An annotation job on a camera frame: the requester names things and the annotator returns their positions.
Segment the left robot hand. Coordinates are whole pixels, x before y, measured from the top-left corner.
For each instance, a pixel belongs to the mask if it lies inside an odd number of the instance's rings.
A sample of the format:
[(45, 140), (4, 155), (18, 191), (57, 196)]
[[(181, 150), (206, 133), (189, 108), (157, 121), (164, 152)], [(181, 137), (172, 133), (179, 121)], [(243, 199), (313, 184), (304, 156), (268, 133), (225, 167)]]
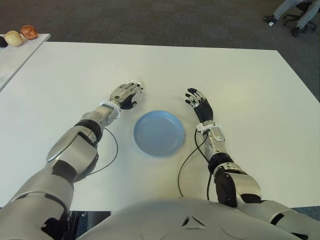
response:
[(144, 87), (136, 81), (119, 85), (110, 95), (109, 101), (118, 105), (122, 110), (130, 110), (137, 104), (137, 97), (142, 94)]

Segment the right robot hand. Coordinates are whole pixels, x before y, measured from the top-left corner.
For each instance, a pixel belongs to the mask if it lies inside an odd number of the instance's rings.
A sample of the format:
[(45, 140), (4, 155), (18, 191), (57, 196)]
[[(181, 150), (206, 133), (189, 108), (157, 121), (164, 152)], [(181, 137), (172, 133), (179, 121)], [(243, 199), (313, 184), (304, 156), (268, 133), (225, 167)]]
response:
[(200, 123), (212, 121), (214, 119), (212, 107), (207, 98), (199, 90), (188, 88), (185, 96), (185, 102), (193, 108)]

